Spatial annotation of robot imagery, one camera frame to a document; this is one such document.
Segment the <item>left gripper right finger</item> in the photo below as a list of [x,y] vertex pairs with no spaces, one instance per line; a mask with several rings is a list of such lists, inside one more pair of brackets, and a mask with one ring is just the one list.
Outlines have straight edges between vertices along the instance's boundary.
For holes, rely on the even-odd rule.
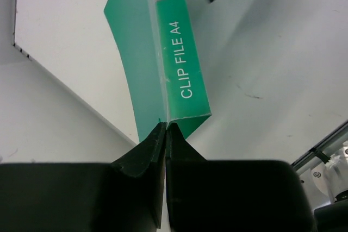
[[207,160],[171,124],[166,202],[172,231],[316,231],[292,166],[278,160]]

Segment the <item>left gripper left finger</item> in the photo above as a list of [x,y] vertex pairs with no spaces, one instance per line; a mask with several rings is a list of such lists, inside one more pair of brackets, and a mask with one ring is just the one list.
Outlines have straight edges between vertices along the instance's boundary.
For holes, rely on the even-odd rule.
[[1,164],[1,231],[156,231],[166,124],[112,163]]

